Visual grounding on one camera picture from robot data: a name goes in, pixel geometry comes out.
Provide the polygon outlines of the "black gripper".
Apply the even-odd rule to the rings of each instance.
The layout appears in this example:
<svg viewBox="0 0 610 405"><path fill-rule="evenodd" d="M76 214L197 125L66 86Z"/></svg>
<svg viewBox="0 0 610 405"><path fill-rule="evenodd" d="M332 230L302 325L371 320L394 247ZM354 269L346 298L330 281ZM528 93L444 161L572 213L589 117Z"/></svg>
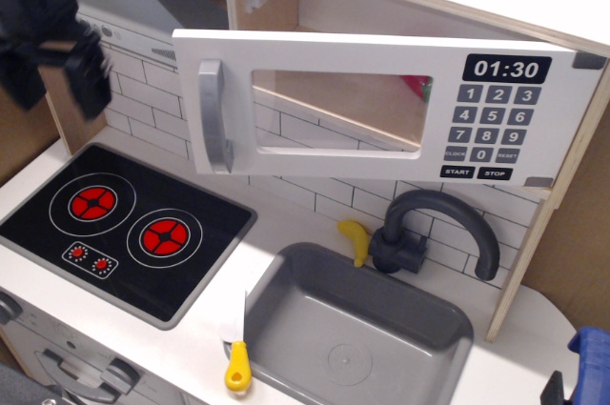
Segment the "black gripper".
<svg viewBox="0 0 610 405"><path fill-rule="evenodd" d="M22 45L76 41L91 49L69 53L65 65L70 89L86 120L93 120L112 100L109 62L99 39L76 19L76 0L1 0L1 86L29 111L47 90L37 66L16 51Z"/></svg>

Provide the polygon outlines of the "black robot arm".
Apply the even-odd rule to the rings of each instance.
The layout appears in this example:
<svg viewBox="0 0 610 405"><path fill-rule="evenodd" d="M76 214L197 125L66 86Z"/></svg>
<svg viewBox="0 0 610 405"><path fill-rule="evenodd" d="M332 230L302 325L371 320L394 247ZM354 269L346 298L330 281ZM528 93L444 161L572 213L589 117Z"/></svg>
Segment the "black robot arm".
<svg viewBox="0 0 610 405"><path fill-rule="evenodd" d="M86 120L112 99L100 37L80 22L77 0L1 0L1 87L25 110L48 92L39 69L64 71Z"/></svg>

